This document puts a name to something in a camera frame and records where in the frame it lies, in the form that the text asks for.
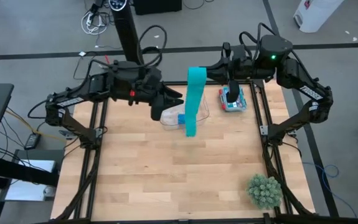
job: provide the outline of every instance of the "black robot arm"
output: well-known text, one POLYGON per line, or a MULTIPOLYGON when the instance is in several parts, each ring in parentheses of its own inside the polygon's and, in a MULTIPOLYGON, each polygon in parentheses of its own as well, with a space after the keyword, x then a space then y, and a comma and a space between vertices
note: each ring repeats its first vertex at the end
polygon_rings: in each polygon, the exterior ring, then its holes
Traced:
POLYGON ((101 102, 105 99, 127 100, 133 103, 148 103, 151 106, 151 118, 159 121, 163 110, 183 103, 178 93, 161 82, 161 71, 156 67, 137 67, 134 62, 114 61, 113 65, 92 60, 87 77, 81 85, 66 88, 61 93, 53 93, 47 97, 46 123, 51 126, 62 126, 77 135, 82 147, 95 148, 99 143, 99 130, 84 127, 71 117, 67 107, 84 101, 101 102), (108 71, 89 77, 93 62, 108 67, 108 71))
POLYGON ((288 40, 277 35, 265 35, 259 44, 258 58, 252 60, 252 54, 245 45, 230 46, 229 43, 224 43, 219 62, 207 67, 207 77, 222 85, 228 85, 228 102, 234 102, 238 98, 238 81, 268 82, 273 79, 274 74, 280 86, 297 89, 310 97, 311 100, 298 114, 281 124, 265 127, 263 133, 267 135, 268 142, 281 145, 286 133, 297 130, 307 123, 321 123, 327 120, 333 104, 332 91, 329 86, 320 85, 318 78, 312 79, 299 60, 288 56, 293 52, 292 43, 288 40))

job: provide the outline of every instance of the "blue cable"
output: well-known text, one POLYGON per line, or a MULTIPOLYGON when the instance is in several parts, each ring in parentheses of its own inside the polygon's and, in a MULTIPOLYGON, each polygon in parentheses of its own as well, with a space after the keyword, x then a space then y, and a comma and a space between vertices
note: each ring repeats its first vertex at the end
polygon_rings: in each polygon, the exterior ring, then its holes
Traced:
POLYGON ((354 217, 357 218, 356 212, 354 211, 354 209, 352 208, 352 206, 351 206, 349 203, 347 203, 344 199, 340 198, 340 196, 338 196, 338 195, 336 195, 334 192, 332 192, 332 191, 329 189, 329 187, 327 186, 326 181, 324 180, 324 175, 327 176, 327 177, 330 177, 330 178, 336 178, 337 176, 339 176, 339 169, 338 169, 338 167, 335 166, 335 165, 329 164, 329 165, 326 165, 324 168, 322 168, 321 166, 316 165, 316 164, 313 164, 313 163, 311 163, 311 162, 302 162, 302 163, 303 163, 303 164, 307 164, 307 165, 312 165, 312 166, 315 166, 315 167, 317 167, 318 169, 320 169, 321 172, 323 172, 323 174, 321 175, 321 178, 323 179, 323 183, 324 183, 324 186, 326 187, 326 189, 327 189, 335 198, 337 198, 337 199, 341 200, 343 203, 345 203, 345 204, 352 210, 352 212, 353 212, 353 214, 354 214, 354 217), (335 175, 327 174, 326 169, 327 169, 328 167, 333 167, 333 168, 335 168, 335 169, 336 169, 336 174, 335 174, 335 175))

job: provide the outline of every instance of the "black cable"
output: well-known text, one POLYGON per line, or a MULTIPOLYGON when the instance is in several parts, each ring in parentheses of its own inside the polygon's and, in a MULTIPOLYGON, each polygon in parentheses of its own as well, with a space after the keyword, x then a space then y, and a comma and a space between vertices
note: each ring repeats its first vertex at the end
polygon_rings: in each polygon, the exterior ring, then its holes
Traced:
POLYGON ((64 160, 67 155, 69 155, 71 152, 73 152, 74 150, 78 149, 79 147, 80 147, 80 145, 77 146, 77 147, 75 147, 75 148, 73 148, 73 149, 72 149, 71 151, 69 151, 68 153, 66 153, 66 154, 63 156, 62 160, 64 160))
POLYGON ((119 67, 118 67, 119 69, 144 68, 144 67, 147 67, 148 65, 151 65, 152 63, 156 62, 160 57, 162 57, 162 51, 165 49, 166 43, 167 43, 167 32, 166 32, 165 28, 161 27, 160 25, 152 25, 152 26, 148 27, 148 28, 141 34, 140 39, 139 39, 139 42, 138 42, 138 44, 137 44, 137 57, 138 57, 138 58, 141 58, 141 57, 140 57, 140 53, 141 53, 140 43, 141 43, 141 40, 143 39, 143 37, 147 34, 147 32, 148 32, 149 30, 151 30, 152 28, 155 28, 155 27, 160 28, 160 29, 164 32, 164 37, 165 37, 165 38, 164 38, 163 46, 162 46, 161 49, 159 49, 160 51, 158 52, 158 55, 157 55, 154 59, 152 59, 152 61, 150 61, 150 62, 148 62, 148 63, 146 63, 146 64, 143 64, 144 62, 140 62, 141 65, 139 65, 139 66, 130 67, 130 68, 119 68, 119 67))
POLYGON ((45 124, 45 123, 46 123, 46 121, 41 122, 41 124, 38 125, 38 127, 36 128, 36 131, 39 131, 40 127, 41 127, 43 124, 45 124))
MULTIPOLYGON (((20 159, 18 156, 16 156, 16 155, 13 154, 12 152, 9 152, 7 149, 3 149, 3 148, 0 147, 0 153, 1 153, 1 154, 5 154, 5 155, 11 157, 12 159, 15 159, 15 160, 21 162, 24 167, 26 167, 25 163, 27 163, 27 164, 30 165, 30 167, 37 168, 37 169, 40 169, 40 170, 42 170, 42 171, 46 171, 46 170, 44 170, 44 169, 42 169, 42 168, 40 168, 40 167, 33 166, 33 165, 29 162, 29 159, 28 159, 28 162, 27 162, 27 161, 24 161, 24 160, 22 160, 22 159, 20 159)), ((29 175, 28 172, 26 172, 26 175, 27 175, 28 179, 30 180, 30 182, 32 182, 33 184, 37 184, 37 183, 34 183, 33 181, 31 181, 31 180, 32 180, 32 177, 29 175)))
POLYGON ((201 4, 200 6, 198 6, 198 7, 189 7, 189 6, 186 5, 185 1, 186 1, 186 0, 183 0, 183 6, 186 7, 186 8, 188 8, 188 9, 194 10, 194 9, 199 9, 199 8, 201 8, 202 6, 204 6, 205 2, 212 2, 212 1, 214 1, 214 0, 209 0, 209 1, 208 1, 208 0, 202 0, 202 4, 201 4))
POLYGON ((41 101, 40 103, 36 104, 34 107, 32 107, 29 112, 28 112, 28 118, 32 118, 32 119, 46 119, 46 117, 39 117, 39 116, 31 116, 31 113, 40 105, 46 103, 47 100, 41 101))
MULTIPOLYGON (((95 54, 90 60, 93 60, 96 56, 99 56, 98 52, 94 52, 94 51, 90 51, 90 52, 87 52, 87 54, 95 54)), ((73 75, 72 75, 72 78, 74 80, 84 80, 88 77, 88 75, 85 76, 85 78, 76 78, 76 73, 78 71, 78 67, 80 65, 80 61, 83 60, 84 57, 80 57, 79 60, 78 60, 78 63, 77 63, 77 66, 75 67, 75 70, 73 71, 73 75)))
MULTIPOLYGON (((68 148, 69 146, 71 146, 71 145, 72 145, 73 143, 75 143, 78 139, 79 139, 79 137, 75 138, 70 144, 64 146, 63 150, 65 150, 66 148, 68 148)), ((79 147, 80 147, 80 144, 79 144, 79 146, 73 148, 71 151, 69 151, 68 153, 66 153, 66 154, 63 156, 62 160, 64 161, 65 157, 66 157, 68 154, 70 154, 71 152, 73 152, 74 150, 76 150, 76 149, 79 148, 79 147)))
POLYGON ((292 134, 288 134, 288 133, 286 133, 289 137, 291 137, 291 138, 294 138, 295 140, 296 140, 296 143, 298 143, 299 142, 299 140, 298 140, 298 138, 296 137, 296 136, 294 136, 294 135, 292 135, 292 134))
POLYGON ((19 138, 17 132, 10 126, 10 124, 7 122, 7 119, 5 117, 3 117, 4 121, 6 122, 7 126, 11 129, 11 131, 13 131, 13 133, 17 136, 18 141, 25 146, 25 144, 21 141, 21 139, 19 138))
MULTIPOLYGON (((21 139, 19 138, 17 132, 9 125, 9 123, 7 122, 7 120, 5 119, 5 117, 3 117, 3 118, 4 118, 5 122, 7 123, 7 125, 10 127, 11 131, 13 131, 14 134, 16 134, 18 140, 19 140, 20 142, 22 142, 21 139)), ((48 172, 47 170, 44 170, 44 169, 42 169, 42 168, 40 168, 40 167, 33 166, 33 165, 31 164, 31 162, 29 162, 28 150, 26 150, 26 154, 27 154, 28 162, 23 161, 22 159, 18 158, 17 156, 16 156, 15 158, 17 158, 18 160, 20 160, 22 163, 24 163, 24 162, 28 163, 28 164, 29 164, 29 167, 33 167, 33 168, 40 169, 40 170, 42 170, 42 171, 48 172)))
POLYGON ((247 31, 243 31, 243 32, 240 33, 240 37, 239 37, 241 44, 244 44, 244 43, 243 43, 243 40, 242 40, 242 35, 244 35, 244 34, 245 34, 253 43, 255 43, 255 44, 258 43, 258 41, 257 41, 250 33, 248 33, 247 31))
POLYGON ((17 145, 24 147, 24 145, 22 145, 21 143, 17 142, 16 140, 14 140, 13 138, 10 138, 10 136, 5 135, 3 132, 0 131, 0 134, 7 136, 8 139, 12 140, 13 142, 15 142, 17 145))
POLYGON ((9 110, 11 110, 12 113, 14 113, 15 115, 17 115, 17 117, 22 119, 22 122, 26 123, 28 126, 30 126, 30 124, 24 119, 22 118, 22 116, 20 116, 19 114, 17 114, 14 110, 12 110, 10 107, 7 107, 9 110))
POLYGON ((9 149, 9 138, 8 138, 8 136, 7 136, 6 128, 4 127, 3 121, 0 121, 0 124, 2 125, 3 130, 4 130, 4 133, 5 133, 5 135, 6 135, 6 149, 9 149))
MULTIPOLYGON (((257 43, 256 43, 256 51, 255 51, 255 55, 253 56, 253 59, 252 59, 252 67, 254 66, 254 64, 255 64, 255 61, 256 61, 256 58, 257 58, 257 56, 258 56, 258 53, 259 53, 259 49, 260 49, 260 36, 261 36, 261 27, 264 27, 266 30, 268 30, 268 31, 270 31, 272 34, 274 34, 274 35, 276 35, 276 33, 273 31, 273 30, 271 30, 266 24, 264 24, 264 23, 262 23, 262 22, 260 22, 259 24, 258 24, 258 37, 257 37, 257 43)), ((247 35, 248 37, 249 37, 249 39, 251 39, 251 36, 252 35, 248 35, 248 34, 246 34, 246 33, 244 33, 245 35, 247 35)))
POLYGON ((299 152, 299 155, 300 155, 300 156, 301 156, 301 158, 302 158, 302 152, 301 152, 301 150, 300 150, 298 147, 293 146, 293 145, 291 145, 291 144, 289 144, 289 143, 286 143, 286 142, 283 142, 283 144, 286 144, 287 146, 291 146, 291 147, 293 147, 293 148, 297 149, 297 150, 298 150, 298 152, 299 152))

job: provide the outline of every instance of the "succulent plant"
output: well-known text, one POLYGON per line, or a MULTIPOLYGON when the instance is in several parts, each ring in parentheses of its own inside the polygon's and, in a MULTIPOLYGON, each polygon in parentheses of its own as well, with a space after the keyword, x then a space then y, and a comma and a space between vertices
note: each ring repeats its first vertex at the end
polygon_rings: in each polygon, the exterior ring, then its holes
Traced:
POLYGON ((272 209, 281 204, 281 185, 274 177, 256 174, 248 183, 247 193, 259 209, 272 209))

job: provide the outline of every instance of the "teal towel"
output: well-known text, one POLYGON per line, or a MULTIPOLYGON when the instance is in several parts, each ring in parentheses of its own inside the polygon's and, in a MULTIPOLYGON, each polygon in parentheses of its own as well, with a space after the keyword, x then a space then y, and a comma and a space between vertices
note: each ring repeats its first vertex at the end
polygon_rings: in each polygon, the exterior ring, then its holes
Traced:
POLYGON ((194 137, 197 133, 197 113, 206 83, 206 68, 190 67, 187 76, 187 95, 185 120, 186 136, 194 137))

